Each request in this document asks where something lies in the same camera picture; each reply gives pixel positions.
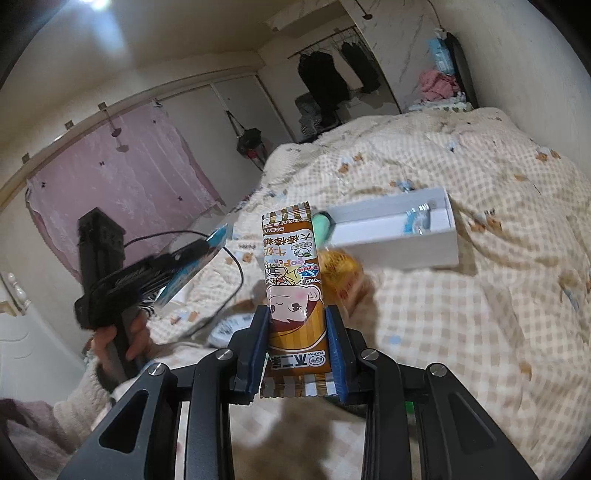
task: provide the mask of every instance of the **pink curtain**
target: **pink curtain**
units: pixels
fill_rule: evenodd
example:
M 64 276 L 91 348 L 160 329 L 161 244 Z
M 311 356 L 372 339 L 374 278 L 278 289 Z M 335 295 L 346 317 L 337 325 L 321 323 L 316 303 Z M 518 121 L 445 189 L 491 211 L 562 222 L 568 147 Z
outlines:
M 187 228 L 220 197 L 162 107 L 114 117 L 68 147 L 28 181 L 27 205 L 40 234 L 78 277 L 77 221 L 95 207 L 126 230 L 125 241 Z M 126 265 L 161 251 L 174 236 L 137 242 Z

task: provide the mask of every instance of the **white box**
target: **white box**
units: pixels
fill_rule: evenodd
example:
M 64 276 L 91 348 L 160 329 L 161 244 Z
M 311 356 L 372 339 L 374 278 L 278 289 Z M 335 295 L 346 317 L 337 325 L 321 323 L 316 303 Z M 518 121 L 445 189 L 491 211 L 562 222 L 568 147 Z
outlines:
M 406 212 L 425 203 L 431 207 L 431 231 L 404 235 Z M 459 263 L 456 224 L 443 188 L 387 195 L 327 208 L 326 212 L 335 222 L 326 246 L 344 249 L 366 267 L 409 270 Z

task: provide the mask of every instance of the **mint green object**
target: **mint green object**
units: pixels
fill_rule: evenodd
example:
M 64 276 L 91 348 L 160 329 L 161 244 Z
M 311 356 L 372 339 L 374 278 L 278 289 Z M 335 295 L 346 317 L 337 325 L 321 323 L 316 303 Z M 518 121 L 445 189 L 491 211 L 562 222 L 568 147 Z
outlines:
M 312 217 L 312 228 L 314 230 L 316 248 L 321 248 L 329 236 L 330 220 L 325 215 L 317 213 Z

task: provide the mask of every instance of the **blue package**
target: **blue package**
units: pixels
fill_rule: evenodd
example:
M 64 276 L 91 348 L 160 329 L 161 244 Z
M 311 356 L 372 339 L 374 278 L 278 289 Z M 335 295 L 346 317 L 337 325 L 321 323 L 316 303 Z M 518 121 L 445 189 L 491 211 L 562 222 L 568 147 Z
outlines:
M 431 229 L 431 209 L 424 203 L 407 212 L 407 221 L 404 225 L 404 235 L 418 233 L 422 235 Z
M 429 40 L 429 50 L 435 60 L 437 69 L 446 75 L 455 75 L 453 68 L 452 55 L 449 53 L 445 42 L 441 38 L 432 38 Z
M 226 240 L 232 238 L 233 225 L 225 224 L 218 228 L 214 233 L 207 237 L 206 241 L 209 244 L 209 251 L 207 255 L 201 257 L 199 260 L 190 263 L 186 267 L 178 271 L 174 278 L 164 287 L 160 292 L 158 298 L 154 302 L 154 307 L 164 307 L 173 297 L 183 288 L 191 279 L 203 269 L 213 257 L 226 245 Z

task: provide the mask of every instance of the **pink clothing pile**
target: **pink clothing pile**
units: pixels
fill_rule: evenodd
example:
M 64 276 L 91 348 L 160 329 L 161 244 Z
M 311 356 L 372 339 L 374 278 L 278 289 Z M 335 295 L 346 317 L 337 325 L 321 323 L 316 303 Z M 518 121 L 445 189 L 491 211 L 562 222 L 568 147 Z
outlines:
M 429 70 L 419 76 L 421 91 L 425 100 L 445 100 L 460 91 L 460 87 L 453 75 L 445 75 L 439 70 Z

